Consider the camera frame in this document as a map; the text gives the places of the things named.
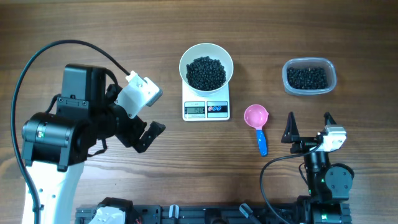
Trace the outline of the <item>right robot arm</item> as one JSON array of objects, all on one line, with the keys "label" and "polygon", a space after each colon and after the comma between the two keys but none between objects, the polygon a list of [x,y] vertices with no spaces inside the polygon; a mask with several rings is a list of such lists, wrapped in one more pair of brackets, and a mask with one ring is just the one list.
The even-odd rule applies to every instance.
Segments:
[{"label": "right robot arm", "polygon": [[293,214],[286,214],[292,223],[347,224],[352,222],[346,203],[353,186],[354,171],[342,163],[332,164],[329,154],[346,141],[346,130],[324,114],[325,127],[314,137],[301,137],[292,112],[288,114],[282,143],[291,143],[291,154],[301,154],[307,176],[308,195],[299,196]]}]

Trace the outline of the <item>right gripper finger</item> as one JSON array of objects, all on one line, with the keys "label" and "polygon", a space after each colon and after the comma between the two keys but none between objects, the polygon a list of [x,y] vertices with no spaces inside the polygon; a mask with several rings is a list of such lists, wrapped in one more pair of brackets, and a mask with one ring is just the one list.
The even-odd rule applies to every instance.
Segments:
[{"label": "right gripper finger", "polygon": [[325,126],[327,125],[335,125],[336,121],[333,119],[332,115],[329,112],[326,112],[323,115],[324,119],[325,119]]},{"label": "right gripper finger", "polygon": [[294,113],[291,111],[288,114],[287,125],[282,135],[281,143],[298,143],[300,142],[300,135],[295,121]]}]

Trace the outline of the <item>white ceramic bowl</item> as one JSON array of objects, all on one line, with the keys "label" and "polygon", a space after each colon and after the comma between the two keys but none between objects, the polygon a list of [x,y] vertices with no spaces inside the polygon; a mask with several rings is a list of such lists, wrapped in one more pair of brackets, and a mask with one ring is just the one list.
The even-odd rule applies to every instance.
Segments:
[{"label": "white ceramic bowl", "polygon": [[211,43],[202,43],[202,44],[196,44],[193,47],[190,47],[182,56],[180,59],[180,64],[179,64],[179,71],[180,71],[180,76],[183,80],[183,83],[189,86],[189,89],[193,92],[195,92],[197,95],[200,96],[208,96],[210,94],[216,93],[218,90],[220,90],[222,87],[211,90],[211,91],[201,91],[197,90],[193,87],[191,87],[188,84],[186,74],[187,74],[187,69],[186,65],[190,64],[193,62],[194,59],[199,58],[199,57],[206,57],[209,56],[209,58],[212,59],[217,59],[221,62],[221,64],[224,66],[224,70],[226,72],[226,82],[222,87],[224,87],[228,82],[231,80],[234,72],[234,64],[233,60],[230,56],[230,54],[222,47],[216,44],[211,44]]}]

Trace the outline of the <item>pink scoop blue handle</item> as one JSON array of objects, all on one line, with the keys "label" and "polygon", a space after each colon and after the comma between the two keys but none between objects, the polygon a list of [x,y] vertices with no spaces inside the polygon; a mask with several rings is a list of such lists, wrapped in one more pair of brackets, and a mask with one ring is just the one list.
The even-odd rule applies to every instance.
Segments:
[{"label": "pink scoop blue handle", "polygon": [[246,124],[256,130],[257,145],[261,156],[268,155],[268,147],[265,134],[262,130],[267,123],[269,113],[262,105],[248,106],[244,112],[244,121]]}]

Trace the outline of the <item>black beans in bowl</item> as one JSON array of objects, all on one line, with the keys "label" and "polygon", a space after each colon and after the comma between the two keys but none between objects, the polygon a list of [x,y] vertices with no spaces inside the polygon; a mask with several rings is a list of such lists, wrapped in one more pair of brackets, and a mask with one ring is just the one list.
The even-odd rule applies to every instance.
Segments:
[{"label": "black beans in bowl", "polygon": [[224,66],[217,59],[199,57],[186,65],[188,84],[201,91],[218,89],[226,82]]}]

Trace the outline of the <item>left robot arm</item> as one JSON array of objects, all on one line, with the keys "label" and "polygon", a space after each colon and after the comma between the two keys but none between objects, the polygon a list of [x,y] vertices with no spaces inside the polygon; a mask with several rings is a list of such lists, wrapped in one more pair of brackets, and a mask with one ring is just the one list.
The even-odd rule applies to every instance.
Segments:
[{"label": "left robot arm", "polygon": [[131,72],[128,84],[106,84],[114,73],[107,68],[69,64],[63,73],[62,91],[47,111],[36,113],[22,128],[22,158],[34,184],[27,196],[37,195],[39,209],[24,205],[22,221],[39,217],[41,223],[68,223],[77,183],[89,149],[98,141],[116,137],[125,146],[143,153],[165,126],[139,117],[152,106],[162,90],[149,78]]}]

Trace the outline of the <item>clear plastic container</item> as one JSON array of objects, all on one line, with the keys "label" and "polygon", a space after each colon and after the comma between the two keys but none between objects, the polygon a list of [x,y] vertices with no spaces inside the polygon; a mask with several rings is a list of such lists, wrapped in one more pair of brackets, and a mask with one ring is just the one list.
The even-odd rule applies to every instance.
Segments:
[{"label": "clear plastic container", "polygon": [[[292,88],[287,81],[287,69],[321,67],[325,69],[328,87],[320,90],[299,90]],[[305,57],[294,58],[285,63],[282,69],[282,81],[285,92],[290,95],[321,95],[332,91],[337,83],[336,71],[334,65],[326,58]]]}]

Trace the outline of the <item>white digital kitchen scale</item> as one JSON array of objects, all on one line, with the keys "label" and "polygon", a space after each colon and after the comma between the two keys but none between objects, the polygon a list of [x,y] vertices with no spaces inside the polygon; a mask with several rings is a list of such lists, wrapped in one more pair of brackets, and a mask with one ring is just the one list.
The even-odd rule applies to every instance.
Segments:
[{"label": "white digital kitchen scale", "polygon": [[182,118],[184,121],[227,121],[231,110],[229,85],[226,84],[216,93],[199,96],[182,84]]}]

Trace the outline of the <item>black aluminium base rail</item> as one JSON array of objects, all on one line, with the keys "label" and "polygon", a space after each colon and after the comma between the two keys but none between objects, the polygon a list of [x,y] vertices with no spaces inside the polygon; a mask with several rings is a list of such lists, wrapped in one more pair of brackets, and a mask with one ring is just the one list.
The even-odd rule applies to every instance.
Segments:
[{"label": "black aluminium base rail", "polygon": [[[352,224],[348,204],[328,205],[305,210],[294,204],[280,207],[282,216],[289,223]],[[234,207],[161,207],[160,205],[137,205],[133,209],[134,223],[142,224],[209,224],[209,223],[260,223],[279,224],[268,208],[252,207],[249,215]]]}]

